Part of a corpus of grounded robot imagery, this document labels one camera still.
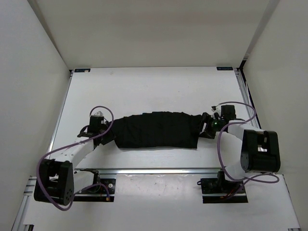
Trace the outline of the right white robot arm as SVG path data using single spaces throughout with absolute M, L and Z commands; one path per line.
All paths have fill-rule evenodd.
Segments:
M 248 180 L 247 173 L 277 173 L 281 167 L 278 134 L 255 128 L 235 115 L 202 114 L 202 132 L 200 137 L 217 138 L 217 153 L 224 176 L 216 180 L 216 187 L 221 192 L 228 192 L 234 181 Z M 226 132 L 242 142 L 239 160 L 233 165 L 224 165 L 221 155 L 221 137 Z

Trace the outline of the black skirt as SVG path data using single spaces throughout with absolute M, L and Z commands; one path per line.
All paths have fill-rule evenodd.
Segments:
M 111 131 L 117 147 L 122 149 L 196 149 L 201 123 L 201 115 L 152 112 L 116 119 Z

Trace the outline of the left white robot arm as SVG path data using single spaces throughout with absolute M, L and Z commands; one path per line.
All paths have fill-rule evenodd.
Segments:
M 57 209 L 67 211 L 72 206 L 76 194 L 104 190 L 106 201 L 110 202 L 108 187 L 101 183 L 97 170 L 76 170 L 81 160 L 100 144 L 113 140 L 114 136 L 110 130 L 111 127 L 107 125 L 96 128 L 85 126 L 77 137 L 86 137 L 86 140 L 78 140 L 43 156 L 36 169 L 35 201 L 51 203 Z

